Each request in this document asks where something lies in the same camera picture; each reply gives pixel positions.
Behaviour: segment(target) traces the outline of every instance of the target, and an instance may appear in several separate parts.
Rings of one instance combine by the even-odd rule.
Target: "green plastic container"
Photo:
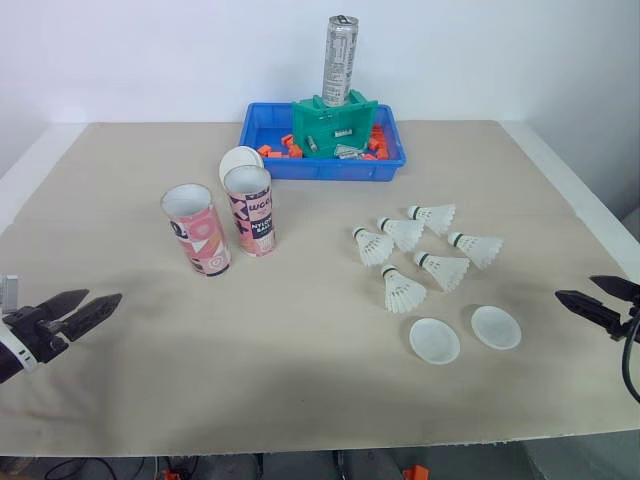
[[[377,101],[368,102],[359,92],[351,90],[348,102],[341,107],[327,107],[318,95],[292,105],[293,138],[305,157],[334,157],[338,144],[367,148]],[[315,151],[309,137],[317,146]]]

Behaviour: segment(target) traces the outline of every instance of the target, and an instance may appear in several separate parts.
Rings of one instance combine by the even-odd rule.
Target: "tabletop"
[[[0,451],[205,454],[638,428],[622,345],[553,295],[602,298],[588,276],[624,275],[620,259],[500,124],[399,131],[409,161],[390,183],[274,180],[278,246],[251,258],[216,175],[240,124],[84,129],[0,236],[0,270],[19,275],[21,304],[72,288],[124,298],[63,355],[0,387]],[[191,271],[160,209],[164,191],[185,182],[213,191],[233,257],[220,277]],[[360,263],[351,228],[451,202],[454,230],[501,236],[503,251],[449,294],[396,251],[390,261],[430,293],[409,314],[387,312],[379,270]],[[431,233],[418,246],[460,253]],[[479,305],[509,311],[522,343],[482,344],[469,321]],[[458,334],[455,362],[413,353],[408,331],[423,317]]]

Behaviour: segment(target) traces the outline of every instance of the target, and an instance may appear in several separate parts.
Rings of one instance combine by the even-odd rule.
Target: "silver aluminum can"
[[[357,38],[357,18],[345,15],[329,18],[322,81],[322,101],[328,107],[339,107],[347,101]]]

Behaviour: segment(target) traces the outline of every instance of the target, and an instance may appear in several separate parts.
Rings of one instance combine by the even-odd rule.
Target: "white shuttlecock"
[[[405,277],[393,265],[380,270],[384,278],[384,304],[393,313],[407,313],[420,305],[427,296],[427,289]]]
[[[447,240],[451,245],[462,250],[481,270],[491,265],[503,243],[498,237],[474,237],[460,232],[451,232]]]
[[[420,240],[424,224],[420,220],[391,220],[388,217],[380,217],[378,228],[388,233],[400,250],[409,252]]]
[[[469,268],[469,259],[456,257],[436,257],[427,252],[416,252],[413,261],[425,269],[445,292],[452,292],[460,284]]]
[[[363,227],[353,229],[353,238],[358,243],[360,259],[367,267],[380,265],[393,251],[393,239],[386,234],[372,233]]]
[[[421,220],[436,235],[442,235],[449,229],[456,206],[440,205],[439,207],[418,207],[413,205],[407,209],[407,215],[413,220]]]

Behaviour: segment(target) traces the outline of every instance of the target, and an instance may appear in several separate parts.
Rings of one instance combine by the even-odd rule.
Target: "pink cylindrical tube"
[[[231,252],[207,187],[179,185],[165,193],[161,203],[196,272],[213,277],[229,268]]]
[[[276,247],[271,217],[271,175],[256,165],[232,168],[224,177],[240,246],[249,255],[262,257]]]

